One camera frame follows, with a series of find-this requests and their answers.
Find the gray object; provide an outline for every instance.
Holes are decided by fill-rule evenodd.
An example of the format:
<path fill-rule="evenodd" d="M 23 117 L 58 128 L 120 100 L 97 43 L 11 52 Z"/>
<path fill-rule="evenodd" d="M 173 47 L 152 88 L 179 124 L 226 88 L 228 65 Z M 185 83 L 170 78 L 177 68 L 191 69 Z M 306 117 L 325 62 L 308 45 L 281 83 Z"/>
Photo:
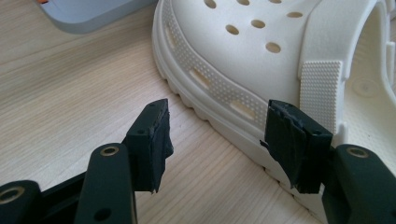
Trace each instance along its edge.
<path fill-rule="evenodd" d="M 61 30 L 86 34 L 158 0 L 36 0 Z"/>

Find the croc shoe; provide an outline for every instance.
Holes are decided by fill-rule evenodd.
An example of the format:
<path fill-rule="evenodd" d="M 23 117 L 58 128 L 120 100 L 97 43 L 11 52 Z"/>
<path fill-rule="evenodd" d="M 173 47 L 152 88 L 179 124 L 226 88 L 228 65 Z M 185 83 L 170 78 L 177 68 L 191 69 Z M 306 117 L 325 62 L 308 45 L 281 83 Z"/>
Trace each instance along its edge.
<path fill-rule="evenodd" d="M 332 144 L 373 150 L 396 174 L 393 0 L 160 0 L 155 60 L 172 91 L 323 222 L 261 147 L 270 99 L 299 106 Z"/>

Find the textured strap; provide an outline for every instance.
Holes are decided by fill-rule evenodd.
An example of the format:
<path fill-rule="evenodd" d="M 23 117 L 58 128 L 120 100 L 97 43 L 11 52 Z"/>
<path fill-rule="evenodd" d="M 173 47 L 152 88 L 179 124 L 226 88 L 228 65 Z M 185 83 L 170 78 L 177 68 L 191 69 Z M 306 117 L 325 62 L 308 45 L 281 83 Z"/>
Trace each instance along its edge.
<path fill-rule="evenodd" d="M 300 108 L 332 133 L 337 133 L 337 99 L 344 91 L 340 80 L 342 62 L 306 62 L 302 67 Z"/>
<path fill-rule="evenodd" d="M 323 0 L 305 27 L 299 70 L 300 108 L 334 134 L 334 144 L 347 139 L 343 121 L 345 83 L 361 30 L 381 1 Z"/>

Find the light wood surface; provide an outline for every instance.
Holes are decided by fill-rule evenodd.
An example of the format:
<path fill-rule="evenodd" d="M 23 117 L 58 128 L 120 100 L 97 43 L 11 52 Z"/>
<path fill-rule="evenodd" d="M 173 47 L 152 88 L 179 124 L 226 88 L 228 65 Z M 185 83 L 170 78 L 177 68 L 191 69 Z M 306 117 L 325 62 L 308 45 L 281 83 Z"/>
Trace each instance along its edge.
<path fill-rule="evenodd" d="M 137 192 L 140 223 L 318 223 L 169 90 L 152 57 L 154 9 L 70 35 L 32 1 L 0 2 L 0 186 L 44 190 L 84 172 L 94 149 L 168 98 L 175 154 L 160 192 Z"/>

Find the wood grain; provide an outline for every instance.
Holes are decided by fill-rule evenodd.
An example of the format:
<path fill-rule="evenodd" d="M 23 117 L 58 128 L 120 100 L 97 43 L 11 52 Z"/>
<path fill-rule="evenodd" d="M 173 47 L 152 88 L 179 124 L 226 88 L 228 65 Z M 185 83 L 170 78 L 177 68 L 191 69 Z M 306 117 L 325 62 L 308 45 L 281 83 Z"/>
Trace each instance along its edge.
<path fill-rule="evenodd" d="M 318 223 L 169 90 L 152 58 L 154 9 L 70 35 L 33 1 L 0 3 L 0 185 L 48 189 L 84 172 L 95 148 L 168 98 L 175 154 L 160 192 L 136 194 L 140 223 Z"/>

